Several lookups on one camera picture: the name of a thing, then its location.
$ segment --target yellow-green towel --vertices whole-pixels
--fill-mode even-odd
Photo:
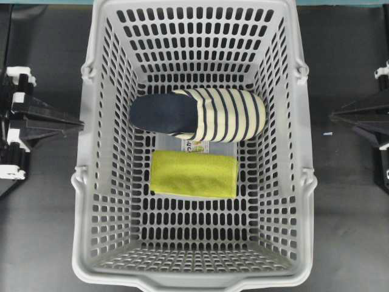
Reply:
[[[235,198],[238,162],[231,156],[155,151],[151,186],[156,193]]]

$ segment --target table surface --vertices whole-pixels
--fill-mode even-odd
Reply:
[[[50,5],[27,20],[15,12],[9,66],[33,68],[36,95],[78,115],[90,6]],[[373,182],[367,141],[328,114],[378,90],[373,72],[388,58],[380,8],[298,10],[305,58],[315,173],[314,266],[299,287],[266,291],[387,292],[389,195]],[[333,136],[324,136],[324,132]],[[30,179],[0,200],[0,291],[135,291],[86,284],[71,268],[77,137],[34,150]]]

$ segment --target plastic basket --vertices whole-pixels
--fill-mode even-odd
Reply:
[[[292,286],[312,266],[312,146],[295,3],[94,2],[81,69],[73,269],[144,291]],[[215,86],[261,93],[261,135],[234,145],[235,200],[150,192],[162,136],[134,129],[137,96]]]

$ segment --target white plastic part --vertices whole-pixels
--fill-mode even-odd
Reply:
[[[26,74],[29,76],[29,83],[36,86],[36,78],[31,74],[31,69],[29,67],[7,67],[5,74],[12,77],[12,82],[15,85],[19,84],[19,74]]]
[[[388,148],[389,148],[389,142],[385,144],[381,144],[379,146],[379,150],[388,150]]]
[[[12,103],[24,103],[24,96],[26,96],[24,92],[15,92],[12,96]]]
[[[20,129],[8,129],[7,142],[11,144],[12,142],[19,143],[19,147],[26,150],[26,152],[31,152],[30,148],[19,138]]]
[[[26,172],[21,170],[17,165],[1,164],[0,165],[1,179],[25,179]]]
[[[387,75],[387,76],[389,76],[389,60],[388,60],[387,63],[386,63],[386,67],[378,68],[378,69],[375,70],[375,72],[374,72],[374,78],[375,78],[375,79],[378,79],[378,77],[380,77],[380,76],[382,76],[382,75]]]
[[[312,267],[306,78],[291,0],[97,0],[81,69],[72,266],[85,282],[143,291],[302,283]],[[138,96],[196,86],[262,93],[264,131],[238,143],[235,200],[150,191],[162,135],[135,129]]]

